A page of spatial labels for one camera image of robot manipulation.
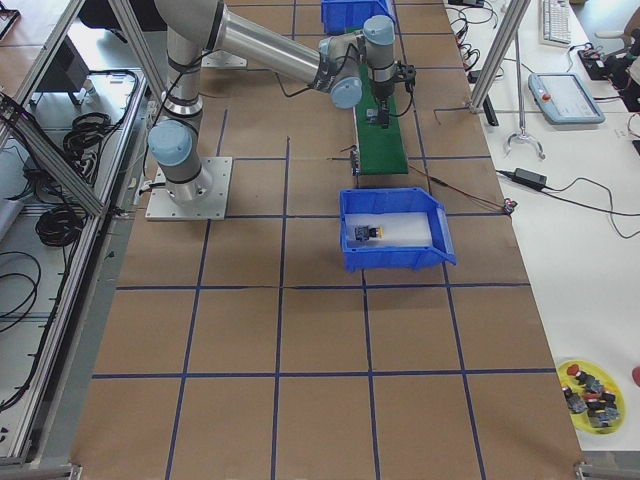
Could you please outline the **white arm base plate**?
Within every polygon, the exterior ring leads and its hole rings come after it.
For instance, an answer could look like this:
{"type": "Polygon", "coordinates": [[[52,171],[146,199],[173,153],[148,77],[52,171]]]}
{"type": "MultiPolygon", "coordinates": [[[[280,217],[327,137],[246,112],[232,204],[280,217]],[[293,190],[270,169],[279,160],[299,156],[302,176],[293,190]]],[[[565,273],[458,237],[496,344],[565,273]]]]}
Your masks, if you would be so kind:
{"type": "Polygon", "coordinates": [[[185,184],[168,181],[159,167],[145,217],[152,221],[224,220],[228,205],[233,159],[201,157],[199,176],[185,184]]]}
{"type": "Polygon", "coordinates": [[[201,60],[203,68],[219,70],[245,70],[247,65],[246,59],[223,50],[211,52],[201,60]]]}

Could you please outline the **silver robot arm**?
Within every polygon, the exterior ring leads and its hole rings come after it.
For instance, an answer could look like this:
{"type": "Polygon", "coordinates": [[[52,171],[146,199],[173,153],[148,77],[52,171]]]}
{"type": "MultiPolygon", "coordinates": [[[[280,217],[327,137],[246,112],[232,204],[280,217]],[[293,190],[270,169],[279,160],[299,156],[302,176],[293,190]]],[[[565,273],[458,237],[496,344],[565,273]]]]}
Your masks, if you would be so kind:
{"type": "Polygon", "coordinates": [[[170,75],[147,144],[177,203],[199,201],[213,187],[196,152],[203,110],[200,72],[208,53],[224,51],[254,61],[308,90],[329,94],[340,109],[357,106],[368,89],[382,127],[390,124],[389,100],[396,84],[408,92],[415,87],[415,68],[396,58],[394,22],[385,15],[326,37],[312,49],[233,13],[222,1],[158,1],[155,6],[167,26],[170,75]]]}

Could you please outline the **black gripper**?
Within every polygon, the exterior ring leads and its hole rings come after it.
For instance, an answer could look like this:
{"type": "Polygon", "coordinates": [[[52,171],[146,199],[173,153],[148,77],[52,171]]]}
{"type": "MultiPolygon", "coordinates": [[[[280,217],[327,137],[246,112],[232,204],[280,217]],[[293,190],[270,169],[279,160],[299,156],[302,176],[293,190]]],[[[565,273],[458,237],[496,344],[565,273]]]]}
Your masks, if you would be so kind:
{"type": "Polygon", "coordinates": [[[402,83],[407,93],[414,92],[416,68],[412,64],[394,61],[387,67],[369,69],[369,82],[373,96],[377,99],[377,123],[387,129],[390,123],[388,99],[394,93],[395,85],[402,83]]]}

